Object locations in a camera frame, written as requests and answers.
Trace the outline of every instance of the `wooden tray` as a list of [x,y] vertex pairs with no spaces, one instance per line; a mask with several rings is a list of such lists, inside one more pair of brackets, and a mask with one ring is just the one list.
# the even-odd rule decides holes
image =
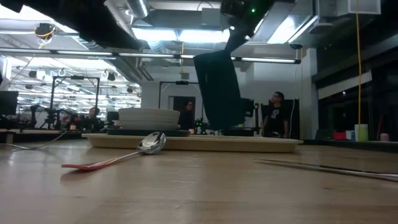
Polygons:
[[[82,134],[94,147],[135,149],[143,136],[111,136],[107,134]],[[164,149],[229,152],[292,152],[303,143],[294,139],[237,136],[167,137]]]

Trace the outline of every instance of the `metal spoon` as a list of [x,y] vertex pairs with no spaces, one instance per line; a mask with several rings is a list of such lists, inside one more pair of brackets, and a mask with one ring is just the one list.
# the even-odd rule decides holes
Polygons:
[[98,170],[113,164],[116,164],[118,162],[122,162],[126,159],[130,159],[133,155],[136,154],[155,154],[156,152],[159,152],[162,150],[166,143],[166,135],[164,133],[156,132],[148,135],[145,137],[137,146],[137,152],[130,153],[125,156],[113,158],[113,159],[108,159],[105,161],[101,162],[94,162],[91,164],[82,164],[82,165],[76,165],[76,164],[63,164],[61,167],[63,168],[75,168],[75,169],[80,169],[80,170]]
[[390,181],[398,181],[398,174],[394,173],[379,173],[379,172],[371,172],[371,171],[362,171],[362,170],[354,170],[354,169],[345,169],[340,167],[331,167],[331,166],[323,166],[323,165],[315,165],[315,164],[304,164],[300,162],[289,162],[289,161],[276,161],[272,159],[256,159],[255,162],[278,165],[278,166],[286,166],[286,167],[294,167],[299,169],[308,169],[308,170],[317,170],[321,172],[331,172],[335,174],[344,174],[344,175],[354,175],[357,177],[367,177],[373,179],[383,179]]

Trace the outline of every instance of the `computer screen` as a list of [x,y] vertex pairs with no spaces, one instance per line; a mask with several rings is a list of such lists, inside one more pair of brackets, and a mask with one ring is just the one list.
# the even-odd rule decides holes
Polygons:
[[119,112],[117,111],[109,111],[106,114],[107,121],[118,121],[119,120]]
[[15,115],[17,104],[17,91],[0,91],[0,115]]

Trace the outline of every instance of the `black t-shirt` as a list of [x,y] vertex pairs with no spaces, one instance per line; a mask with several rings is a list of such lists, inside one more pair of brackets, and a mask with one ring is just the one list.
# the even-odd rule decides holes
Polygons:
[[270,105],[268,107],[267,117],[267,132],[277,132],[281,135],[285,134],[284,121],[288,120],[288,114],[283,106],[277,108],[274,105]]
[[183,111],[180,113],[180,119],[178,119],[178,124],[181,126],[180,130],[188,131],[193,129],[193,123],[195,118],[193,117],[192,111]]

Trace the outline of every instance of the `wooden table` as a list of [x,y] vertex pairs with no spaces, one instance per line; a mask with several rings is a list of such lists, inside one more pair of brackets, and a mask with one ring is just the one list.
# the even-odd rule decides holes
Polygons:
[[61,169],[129,153],[59,141],[0,147],[0,223],[396,223],[398,184],[254,163],[280,159],[398,172],[398,154],[299,146],[295,154],[164,151],[96,172]]

